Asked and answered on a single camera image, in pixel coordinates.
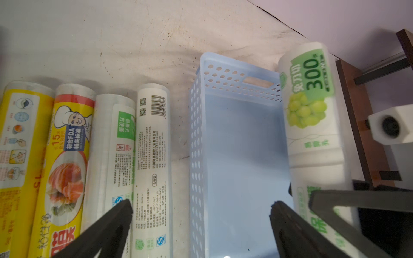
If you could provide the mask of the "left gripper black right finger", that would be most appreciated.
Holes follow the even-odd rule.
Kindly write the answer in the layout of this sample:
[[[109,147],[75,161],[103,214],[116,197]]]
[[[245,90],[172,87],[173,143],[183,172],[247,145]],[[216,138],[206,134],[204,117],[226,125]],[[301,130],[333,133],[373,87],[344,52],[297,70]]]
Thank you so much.
[[[272,205],[270,221],[281,258],[348,257],[282,201]]]

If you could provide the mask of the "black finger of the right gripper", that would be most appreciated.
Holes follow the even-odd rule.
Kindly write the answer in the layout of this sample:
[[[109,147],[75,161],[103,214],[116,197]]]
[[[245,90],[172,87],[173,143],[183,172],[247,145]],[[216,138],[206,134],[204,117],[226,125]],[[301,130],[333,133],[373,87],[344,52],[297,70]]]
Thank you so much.
[[[336,206],[386,210],[394,212],[413,211],[412,191],[314,191],[309,208],[357,250],[368,258],[389,258],[389,254],[337,215]]]

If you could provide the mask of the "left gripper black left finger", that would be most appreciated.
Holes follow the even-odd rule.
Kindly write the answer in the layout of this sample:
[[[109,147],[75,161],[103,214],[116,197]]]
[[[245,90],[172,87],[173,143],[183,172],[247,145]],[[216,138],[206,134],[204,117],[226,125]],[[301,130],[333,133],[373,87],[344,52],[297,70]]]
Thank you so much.
[[[120,258],[132,221],[130,200],[112,207],[71,244],[58,252],[56,258]]]

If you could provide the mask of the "white barcode wrap roll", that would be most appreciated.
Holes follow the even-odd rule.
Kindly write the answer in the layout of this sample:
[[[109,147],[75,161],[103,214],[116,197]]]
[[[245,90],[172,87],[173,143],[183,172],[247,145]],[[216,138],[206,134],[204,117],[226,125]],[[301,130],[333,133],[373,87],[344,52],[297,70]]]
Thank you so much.
[[[171,258],[170,102],[166,87],[148,83],[137,92],[134,158],[133,258]]]

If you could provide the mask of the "white green grape wrap roll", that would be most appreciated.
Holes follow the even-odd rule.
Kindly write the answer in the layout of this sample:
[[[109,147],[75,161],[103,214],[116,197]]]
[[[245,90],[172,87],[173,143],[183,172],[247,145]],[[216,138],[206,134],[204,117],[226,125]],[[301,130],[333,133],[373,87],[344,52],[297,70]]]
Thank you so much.
[[[279,61],[291,190],[301,218],[348,256],[360,258],[359,250],[309,208],[316,190],[353,189],[332,61],[319,42],[292,49]]]

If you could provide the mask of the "yellow red chef wrap roll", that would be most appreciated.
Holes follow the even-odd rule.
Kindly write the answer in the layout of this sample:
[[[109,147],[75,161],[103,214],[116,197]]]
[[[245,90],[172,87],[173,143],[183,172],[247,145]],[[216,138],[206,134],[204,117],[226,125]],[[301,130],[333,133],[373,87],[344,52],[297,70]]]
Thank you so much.
[[[81,233],[96,92],[73,83],[56,90],[29,258],[51,258]]]

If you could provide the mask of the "yellow icon wrap roll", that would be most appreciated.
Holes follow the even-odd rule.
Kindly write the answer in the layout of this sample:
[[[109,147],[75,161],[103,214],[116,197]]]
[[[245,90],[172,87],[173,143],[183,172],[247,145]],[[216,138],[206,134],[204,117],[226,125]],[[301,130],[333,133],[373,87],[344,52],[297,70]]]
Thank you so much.
[[[54,90],[12,81],[1,102],[1,257],[24,258],[34,220]]]

